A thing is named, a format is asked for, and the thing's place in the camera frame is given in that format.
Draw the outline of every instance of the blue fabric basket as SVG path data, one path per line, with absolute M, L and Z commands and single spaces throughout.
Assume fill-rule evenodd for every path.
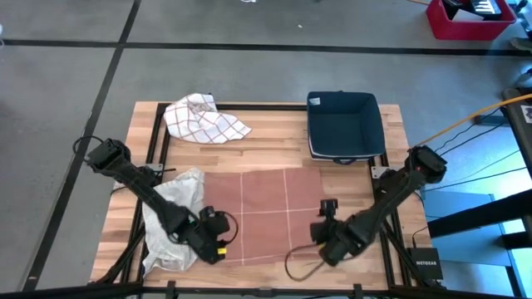
M 386 150 L 381 113 L 373 94 L 314 91 L 307 97 L 307 114 L 313 159 L 351 164 Z

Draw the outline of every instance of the red container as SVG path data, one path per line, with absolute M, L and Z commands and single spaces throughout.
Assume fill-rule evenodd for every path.
M 432 0 L 426 9 L 434 37 L 442 40 L 493 41 L 510 24 L 515 23 L 515 14 L 505 0 L 495 0 L 502 12 L 500 21 L 456 21 L 447 17 L 443 2 Z

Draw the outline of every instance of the wooden tabletop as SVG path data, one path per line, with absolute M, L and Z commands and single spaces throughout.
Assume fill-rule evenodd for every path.
M 126 138 L 126 145 L 131 150 L 131 162 L 134 164 L 142 165 L 145 162 L 157 105 L 158 102 L 137 102 L 135 105 Z M 388 159 L 391 165 L 401 167 L 406 158 L 408 143 L 399 106 L 379 105 L 379 108 L 386 136 Z M 347 218 L 374 203 L 367 162 L 341 166 L 333 162 L 310 159 L 305 111 L 225 110 L 224 112 L 236 115 L 252 128 L 251 133 L 243 140 L 230 141 L 224 145 L 200 145 L 171 138 L 165 167 L 177 168 L 179 172 L 191 167 L 198 167 L 205 172 L 319 167 L 325 194 L 338 199 L 337 218 Z M 157 155 L 160 152 L 164 128 L 163 121 L 154 161 L 158 161 L 159 158 Z M 164 181 L 173 177 L 175 173 L 168 173 Z M 112 195 L 91 280 L 104 275 L 126 247 L 135 203 L 136 196 L 127 189 Z M 426 226 L 421 201 L 415 195 L 411 195 L 399 206 L 398 212 L 405 245 L 409 247 L 411 235 Z M 427 230 L 416 235 L 416 243 L 418 246 L 430 247 L 431 239 Z M 391 244 L 390 248 L 395 280 L 396 283 L 401 283 L 397 253 Z M 135 273 L 139 258 L 139 254 L 136 254 L 132 268 Z M 315 263 L 311 261 L 290 262 L 290 268 L 296 276 L 301 276 L 314 265 Z M 167 272 L 156 268 L 146 276 L 145 285 L 163 287 L 169 280 L 176 281 L 179 287 L 350 289 L 354 283 L 360 283 L 364 290 L 387 289 L 378 238 L 361 256 L 342 262 L 337 267 L 322 267 L 305 282 L 290 280 L 284 272 L 282 262 L 258 266 L 207 265 L 196 262 L 186 272 Z

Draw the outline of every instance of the concrete floor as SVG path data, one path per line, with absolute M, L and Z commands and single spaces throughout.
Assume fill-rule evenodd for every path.
M 0 0 L 3 38 L 117 42 L 133 0 Z M 523 36 L 512 25 L 496 41 L 438 41 L 426 6 L 406 0 L 143 1 L 128 42 L 208 42 L 350 47 L 507 49 Z M 13 47 L 0 50 L 0 292 L 17 290 L 31 264 L 84 130 L 113 49 Z M 136 100 L 178 100 L 211 92 L 218 100 L 304 101 L 309 91 L 365 91 L 401 106 L 411 145 L 500 100 L 500 91 L 530 67 L 510 56 L 430 56 L 305 51 L 125 49 L 95 135 L 124 139 Z M 474 128 L 461 140 L 478 134 Z M 431 143 L 441 145 L 448 135 Z M 447 156 L 460 179 L 516 150 L 500 128 Z M 465 160 L 465 153 L 475 152 Z M 477 176 L 513 169 L 519 155 Z M 527 189 L 525 172 L 454 187 L 498 198 Z M 82 167 L 39 288 L 86 283 L 112 182 Z M 502 268 L 450 263 L 452 289 L 509 295 Z M 458 279 L 474 273 L 469 279 Z M 486 281 L 501 282 L 486 284 Z

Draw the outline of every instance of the plaid towel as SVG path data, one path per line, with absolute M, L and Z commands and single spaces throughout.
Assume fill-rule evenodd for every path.
M 202 144 L 241 140 L 251 129 L 235 116 L 219 113 L 211 95 L 192 94 L 166 107 L 166 125 L 176 138 Z

